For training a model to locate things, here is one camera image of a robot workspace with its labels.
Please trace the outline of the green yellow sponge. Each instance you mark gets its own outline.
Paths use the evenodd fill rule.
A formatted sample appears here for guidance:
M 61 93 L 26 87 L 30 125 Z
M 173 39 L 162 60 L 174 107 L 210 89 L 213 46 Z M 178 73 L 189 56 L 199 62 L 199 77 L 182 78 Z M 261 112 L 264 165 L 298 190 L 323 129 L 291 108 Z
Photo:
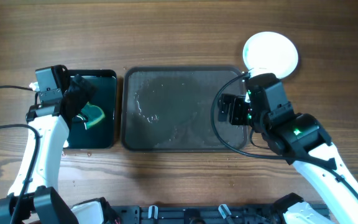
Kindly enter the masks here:
M 105 118 L 104 111 L 91 103 L 85 104 L 80 113 L 73 118 L 74 124 L 83 124 L 85 129 L 91 129 Z

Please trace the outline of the white plate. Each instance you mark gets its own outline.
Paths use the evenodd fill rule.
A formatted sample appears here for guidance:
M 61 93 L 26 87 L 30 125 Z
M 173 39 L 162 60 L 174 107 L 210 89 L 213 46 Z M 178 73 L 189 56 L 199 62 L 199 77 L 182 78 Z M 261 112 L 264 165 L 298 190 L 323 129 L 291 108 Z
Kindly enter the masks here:
M 273 73 L 278 79 L 284 79 L 297 68 L 299 55 L 289 38 L 266 31 L 256 33 L 246 41 L 242 59 L 250 77 Z

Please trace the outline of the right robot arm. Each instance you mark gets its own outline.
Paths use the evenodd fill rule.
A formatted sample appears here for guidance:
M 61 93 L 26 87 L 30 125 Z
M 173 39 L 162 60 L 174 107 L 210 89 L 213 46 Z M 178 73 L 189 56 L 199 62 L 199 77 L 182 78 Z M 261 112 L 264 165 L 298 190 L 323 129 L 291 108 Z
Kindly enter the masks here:
M 229 120 L 261 134 L 271 160 L 293 166 L 320 194 L 341 223 L 358 223 L 358 182 L 347 169 L 328 132 L 310 114 L 294 113 L 283 93 L 217 93 L 211 122 Z

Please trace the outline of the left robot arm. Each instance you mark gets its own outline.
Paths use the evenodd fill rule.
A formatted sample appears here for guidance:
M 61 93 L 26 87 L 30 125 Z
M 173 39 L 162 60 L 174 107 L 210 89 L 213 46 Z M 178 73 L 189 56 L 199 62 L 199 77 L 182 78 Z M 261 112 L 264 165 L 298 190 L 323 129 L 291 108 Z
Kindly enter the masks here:
M 53 82 L 51 88 L 39 81 L 39 96 L 53 93 L 50 101 L 30 107 L 27 145 L 19 173 L 0 199 L 0 223 L 22 223 L 36 213 L 41 223 L 107 223 L 114 212 L 104 198 L 91 199 L 69 207 L 57 192 L 63 145 L 72 119 L 93 97 L 96 88 L 76 75 L 66 87 Z

